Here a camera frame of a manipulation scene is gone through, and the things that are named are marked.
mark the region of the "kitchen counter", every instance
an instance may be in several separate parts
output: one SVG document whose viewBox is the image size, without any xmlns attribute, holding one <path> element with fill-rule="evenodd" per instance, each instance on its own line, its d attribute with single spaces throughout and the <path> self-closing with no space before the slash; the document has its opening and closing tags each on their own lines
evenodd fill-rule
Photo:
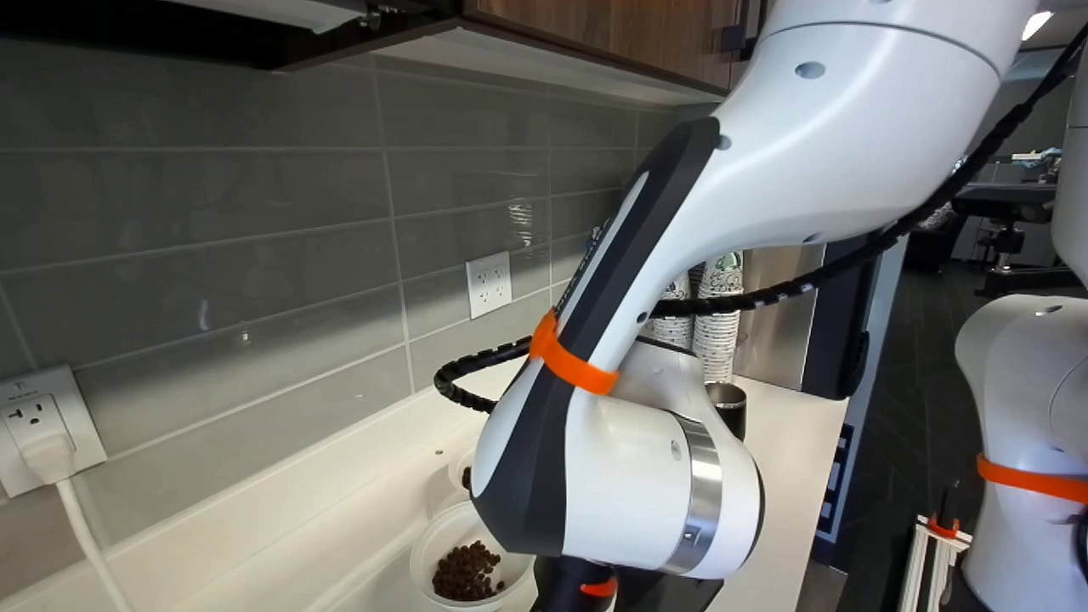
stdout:
<svg viewBox="0 0 1088 612">
<path fill-rule="evenodd" d="M 517 365 L 470 377 L 495 396 Z M 627 610 L 760 610 L 800 601 L 816 515 L 845 402 L 738 380 L 749 437 L 765 476 L 765 531 L 750 560 L 723 584 L 630 576 Z M 483 420 L 435 390 L 411 396 L 282 467 L 110 552 L 135 612 L 411 612 L 407 552 L 428 516 L 460 495 L 460 462 Z M 86 568 L 47 580 L 0 612 L 80 601 Z"/>
</svg>

